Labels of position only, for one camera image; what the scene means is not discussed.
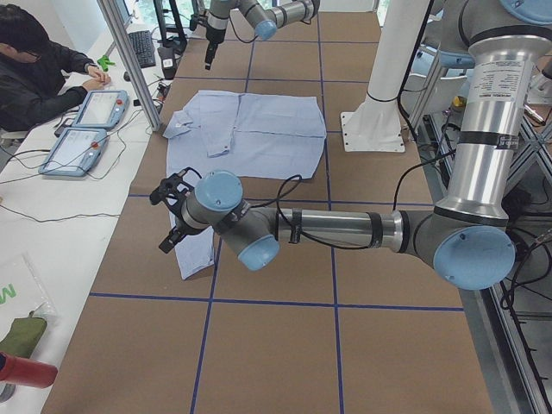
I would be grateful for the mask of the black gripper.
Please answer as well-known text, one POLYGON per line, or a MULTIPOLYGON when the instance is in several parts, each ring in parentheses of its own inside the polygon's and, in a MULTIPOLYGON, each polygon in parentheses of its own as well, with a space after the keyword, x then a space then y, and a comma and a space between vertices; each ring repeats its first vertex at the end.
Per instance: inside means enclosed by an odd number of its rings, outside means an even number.
POLYGON ((203 223, 197 221, 186 206, 181 206, 179 209, 173 206, 171 212, 174 215, 175 225, 159 245, 159 249, 165 254, 170 253, 188 235, 198 235, 203 232, 203 223))
POLYGON ((206 28, 206 39, 209 41, 209 45, 205 53, 204 69, 209 71, 216 57, 218 45, 222 44, 225 40, 225 29, 208 26, 206 28))

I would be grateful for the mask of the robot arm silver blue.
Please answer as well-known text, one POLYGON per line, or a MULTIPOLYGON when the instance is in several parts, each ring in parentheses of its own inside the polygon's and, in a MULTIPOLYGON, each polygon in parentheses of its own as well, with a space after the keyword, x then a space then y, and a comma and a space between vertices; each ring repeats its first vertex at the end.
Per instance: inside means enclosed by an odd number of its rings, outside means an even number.
POLYGON ((170 252, 187 236, 211 230, 247 268, 258 270, 278 253, 281 238, 306 239, 410 254, 464 290, 498 283, 516 257, 502 199, 531 73, 551 44, 551 4, 466 1, 457 13, 457 33, 474 58, 474 73, 448 187, 431 210, 379 215, 253 206, 232 172, 206 173, 195 185, 176 172, 150 197, 164 203, 174 219, 160 249, 170 252))
POLYGON ((281 6, 265 9, 258 1, 211 1, 206 11, 206 39, 209 42, 204 60, 206 70, 211 69, 218 46, 226 36, 233 9, 238 9, 254 30, 254 35, 263 41, 273 37, 280 28, 294 22, 309 23, 320 8, 319 1, 291 1, 281 6))

